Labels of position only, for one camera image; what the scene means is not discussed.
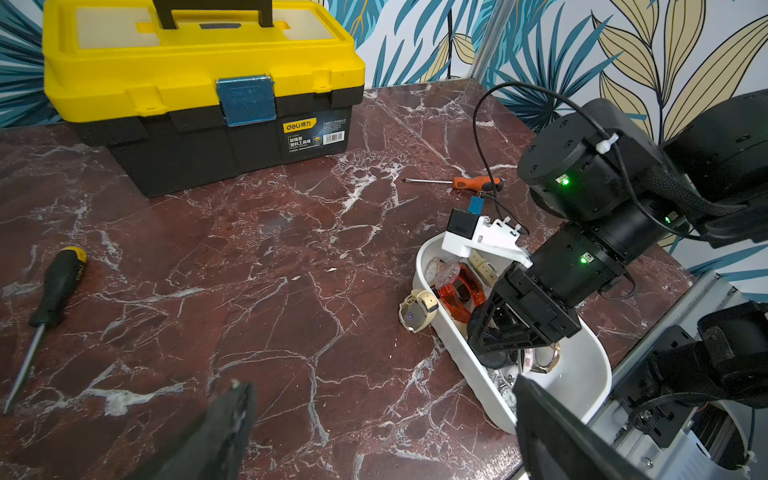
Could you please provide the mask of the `dark strap rose gold watch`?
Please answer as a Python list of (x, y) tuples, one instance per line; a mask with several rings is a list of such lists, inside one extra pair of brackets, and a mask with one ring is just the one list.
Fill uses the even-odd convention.
[(560, 359), (561, 346), (559, 343), (541, 348), (528, 348), (522, 351), (519, 369), (522, 374), (546, 375), (558, 366)]

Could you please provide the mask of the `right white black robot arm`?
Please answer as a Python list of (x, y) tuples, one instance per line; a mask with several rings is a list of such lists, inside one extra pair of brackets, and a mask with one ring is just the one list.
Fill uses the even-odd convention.
[(713, 247), (764, 241), (767, 94), (723, 101), (664, 144), (596, 99), (542, 130), (518, 173), (562, 225), (474, 310), (468, 342), (490, 368), (575, 335), (577, 305), (612, 288), (667, 233)]

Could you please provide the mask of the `small beige watch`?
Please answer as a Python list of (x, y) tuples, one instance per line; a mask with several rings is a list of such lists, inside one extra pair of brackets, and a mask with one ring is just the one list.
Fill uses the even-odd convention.
[(416, 289), (400, 303), (398, 318), (407, 331), (418, 333), (431, 324), (438, 308), (439, 301), (431, 290)]

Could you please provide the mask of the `silver pendant chain watch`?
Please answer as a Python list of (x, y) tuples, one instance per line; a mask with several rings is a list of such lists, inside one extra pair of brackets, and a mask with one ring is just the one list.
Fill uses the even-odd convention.
[(502, 369), (489, 370), (489, 376), (498, 390), (501, 398), (511, 411), (517, 408), (517, 400), (513, 393), (519, 369), (515, 366), (508, 366)]

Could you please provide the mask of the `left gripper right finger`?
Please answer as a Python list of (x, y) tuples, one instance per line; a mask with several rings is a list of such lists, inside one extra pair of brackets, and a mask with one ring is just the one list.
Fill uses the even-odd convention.
[(645, 477), (538, 383), (520, 377), (513, 393), (516, 435), (530, 479)]

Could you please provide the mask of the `red transparent watch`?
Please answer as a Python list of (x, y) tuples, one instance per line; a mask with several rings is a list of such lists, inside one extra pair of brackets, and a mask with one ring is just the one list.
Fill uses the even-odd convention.
[(477, 275), (466, 263), (459, 263), (461, 271), (458, 279), (452, 285), (437, 290), (437, 293), (452, 318), (468, 324), (474, 309), (486, 302), (486, 294)]

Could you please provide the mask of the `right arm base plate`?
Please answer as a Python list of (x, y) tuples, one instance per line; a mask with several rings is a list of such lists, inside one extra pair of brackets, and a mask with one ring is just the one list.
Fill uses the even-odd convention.
[(643, 407), (643, 403), (670, 394), (662, 385), (656, 373), (653, 361), (661, 353), (693, 344), (693, 338), (679, 325), (668, 327), (656, 341), (650, 352), (614, 388), (612, 398), (619, 402), (628, 414), (627, 427), (650, 437), (660, 448), (667, 448), (688, 421), (694, 411), (693, 406), (679, 401)]

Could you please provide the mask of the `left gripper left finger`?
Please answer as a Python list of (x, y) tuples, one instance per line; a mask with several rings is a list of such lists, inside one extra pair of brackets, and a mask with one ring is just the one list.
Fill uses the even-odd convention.
[(235, 380), (207, 410), (127, 477), (236, 479), (256, 420), (253, 385)]

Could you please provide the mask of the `black band watch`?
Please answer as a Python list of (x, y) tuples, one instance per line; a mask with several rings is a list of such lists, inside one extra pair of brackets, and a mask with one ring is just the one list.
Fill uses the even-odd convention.
[(492, 370), (499, 370), (519, 363), (520, 349), (488, 351), (486, 344), (495, 344), (500, 340), (500, 333), (490, 330), (485, 332), (475, 342), (475, 355), (483, 366)]

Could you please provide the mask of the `pink beige strap watch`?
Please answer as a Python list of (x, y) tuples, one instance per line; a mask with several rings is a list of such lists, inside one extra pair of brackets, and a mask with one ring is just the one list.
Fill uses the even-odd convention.
[(447, 285), (452, 285), (459, 277), (461, 271), (457, 260), (432, 259), (425, 270), (425, 279), (428, 285), (435, 291)]

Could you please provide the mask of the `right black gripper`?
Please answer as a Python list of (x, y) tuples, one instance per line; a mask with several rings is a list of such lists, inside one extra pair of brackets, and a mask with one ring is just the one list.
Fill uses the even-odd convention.
[(539, 348), (581, 330), (575, 307), (626, 272), (627, 246), (605, 229), (562, 227), (514, 262), (473, 312), (468, 343), (476, 354)]

